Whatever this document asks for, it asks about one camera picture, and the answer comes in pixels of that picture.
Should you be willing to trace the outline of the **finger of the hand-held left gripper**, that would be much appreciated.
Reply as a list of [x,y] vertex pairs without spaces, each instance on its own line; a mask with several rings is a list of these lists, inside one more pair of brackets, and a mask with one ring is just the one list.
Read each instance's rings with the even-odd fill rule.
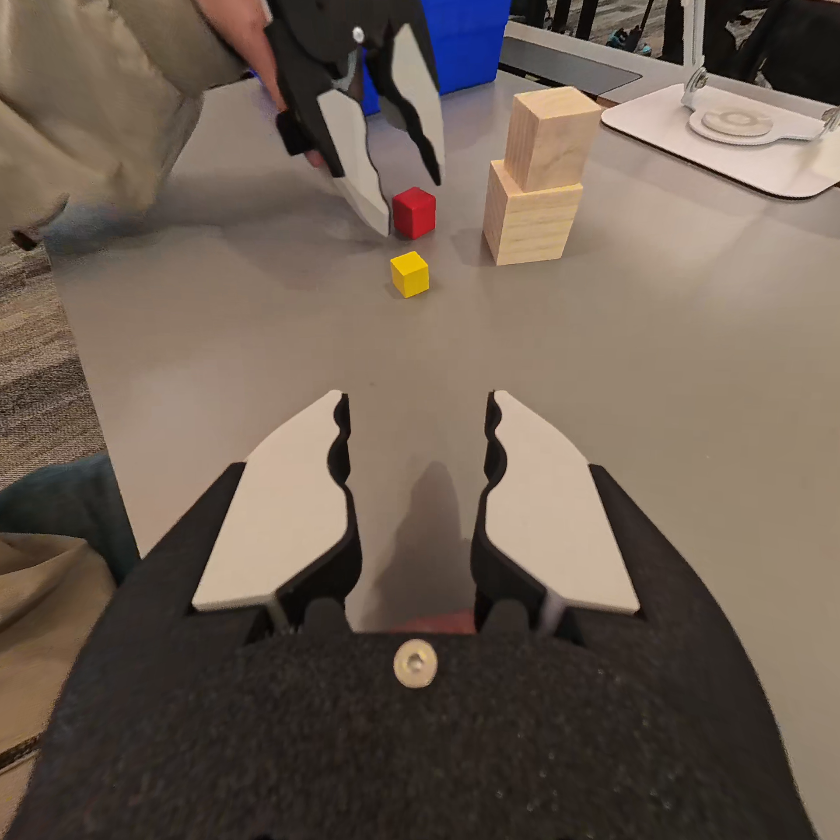
[[392,231],[391,208],[368,148],[368,124],[361,105],[349,94],[332,89],[318,96],[318,105],[338,155],[341,176],[333,180],[369,228],[383,237]]
[[445,178],[445,128],[437,84],[413,27],[402,24],[383,46],[382,96],[402,119],[436,186]]

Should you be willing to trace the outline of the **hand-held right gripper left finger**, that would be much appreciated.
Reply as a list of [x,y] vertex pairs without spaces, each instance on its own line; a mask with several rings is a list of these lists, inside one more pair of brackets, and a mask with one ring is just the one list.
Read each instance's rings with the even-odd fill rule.
[[303,617],[361,576],[350,477],[350,400],[329,391],[267,436],[243,473],[192,598],[200,613],[260,606]]

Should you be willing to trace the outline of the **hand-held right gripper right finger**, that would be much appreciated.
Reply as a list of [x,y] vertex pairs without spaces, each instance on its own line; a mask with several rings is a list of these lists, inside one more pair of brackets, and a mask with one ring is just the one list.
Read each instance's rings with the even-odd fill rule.
[[507,391],[490,392],[486,485],[470,571],[487,603],[528,617],[572,608],[633,616],[639,599],[590,463],[556,427]]

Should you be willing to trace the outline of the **blue plastic bin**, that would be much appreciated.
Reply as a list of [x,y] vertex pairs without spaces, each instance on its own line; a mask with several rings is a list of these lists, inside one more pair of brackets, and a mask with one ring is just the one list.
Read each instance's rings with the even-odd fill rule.
[[423,1],[439,92],[495,80],[510,1]]

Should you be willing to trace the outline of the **red wooden cube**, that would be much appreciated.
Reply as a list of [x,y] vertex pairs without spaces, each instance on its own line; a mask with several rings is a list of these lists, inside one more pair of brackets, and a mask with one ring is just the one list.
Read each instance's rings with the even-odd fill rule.
[[394,195],[392,215],[395,231],[404,239],[416,240],[435,231],[436,196],[412,186]]

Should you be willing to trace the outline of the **yellow wooden cube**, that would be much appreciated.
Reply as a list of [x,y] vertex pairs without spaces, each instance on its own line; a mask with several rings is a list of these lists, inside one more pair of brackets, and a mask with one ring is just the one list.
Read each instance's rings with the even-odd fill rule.
[[429,266],[416,251],[393,257],[390,265],[393,286],[404,299],[429,290]]

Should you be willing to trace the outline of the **medium wooden cube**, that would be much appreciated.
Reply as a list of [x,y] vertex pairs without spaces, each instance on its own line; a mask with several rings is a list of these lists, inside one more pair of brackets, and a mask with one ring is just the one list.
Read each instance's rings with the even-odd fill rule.
[[602,107],[573,87],[514,96],[504,163],[525,193],[581,182]]

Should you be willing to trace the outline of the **large wooden cube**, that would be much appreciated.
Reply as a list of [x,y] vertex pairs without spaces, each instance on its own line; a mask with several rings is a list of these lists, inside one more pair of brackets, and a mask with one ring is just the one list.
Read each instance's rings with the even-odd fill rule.
[[524,192],[504,161],[492,161],[482,229],[495,264],[560,259],[582,196],[580,183]]

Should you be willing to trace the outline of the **person's left hand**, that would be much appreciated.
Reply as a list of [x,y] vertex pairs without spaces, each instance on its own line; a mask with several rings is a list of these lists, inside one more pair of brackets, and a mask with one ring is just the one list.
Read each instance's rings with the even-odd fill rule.
[[266,36],[268,17],[259,1],[196,1],[217,35],[255,71],[265,84],[278,112],[287,104],[277,85],[277,62]]

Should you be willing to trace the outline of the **person's trouser leg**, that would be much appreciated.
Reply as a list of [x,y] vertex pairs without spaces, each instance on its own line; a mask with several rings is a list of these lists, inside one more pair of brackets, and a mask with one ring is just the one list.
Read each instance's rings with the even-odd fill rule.
[[2,834],[81,647],[139,560],[107,452],[39,468],[2,490]]

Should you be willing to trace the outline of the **white folding stand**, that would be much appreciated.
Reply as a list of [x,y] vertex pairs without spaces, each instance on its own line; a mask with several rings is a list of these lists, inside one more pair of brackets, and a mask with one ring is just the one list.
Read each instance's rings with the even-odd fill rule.
[[602,124],[767,196],[805,200],[838,186],[838,107],[815,119],[712,87],[706,3],[681,6],[684,80],[605,110]]

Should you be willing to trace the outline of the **black office chair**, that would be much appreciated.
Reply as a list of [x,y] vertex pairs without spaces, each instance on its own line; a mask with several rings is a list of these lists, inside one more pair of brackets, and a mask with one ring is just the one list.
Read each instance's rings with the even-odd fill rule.
[[[728,24],[740,13],[763,11],[736,45]],[[839,4],[827,1],[708,2],[706,64],[710,73],[776,91],[839,103]]]

